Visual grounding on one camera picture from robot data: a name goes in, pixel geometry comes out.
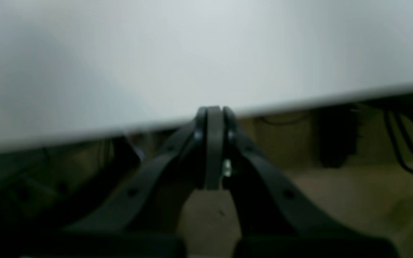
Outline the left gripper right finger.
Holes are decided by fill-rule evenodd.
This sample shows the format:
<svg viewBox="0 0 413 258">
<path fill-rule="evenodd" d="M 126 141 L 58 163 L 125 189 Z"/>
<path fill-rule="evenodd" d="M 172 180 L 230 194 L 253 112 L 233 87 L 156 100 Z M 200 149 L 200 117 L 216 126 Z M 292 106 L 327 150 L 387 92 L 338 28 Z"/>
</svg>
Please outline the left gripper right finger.
<svg viewBox="0 0 413 258">
<path fill-rule="evenodd" d="M 398 258 L 387 239 L 360 234 L 312 203 L 260 152 L 228 107 L 206 109 L 206 187 L 222 183 L 242 237 L 235 258 Z"/>
</svg>

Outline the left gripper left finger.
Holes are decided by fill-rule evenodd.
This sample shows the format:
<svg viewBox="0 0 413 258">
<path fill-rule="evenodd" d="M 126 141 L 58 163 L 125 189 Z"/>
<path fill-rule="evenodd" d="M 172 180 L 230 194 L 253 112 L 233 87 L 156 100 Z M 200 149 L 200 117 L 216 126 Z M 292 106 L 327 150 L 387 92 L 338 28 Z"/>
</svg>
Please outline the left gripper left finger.
<svg viewBox="0 0 413 258">
<path fill-rule="evenodd" d="M 205 186 L 208 112 L 200 108 L 113 199 L 66 227 L 67 256 L 187 257 L 174 228 L 193 189 Z"/>
</svg>

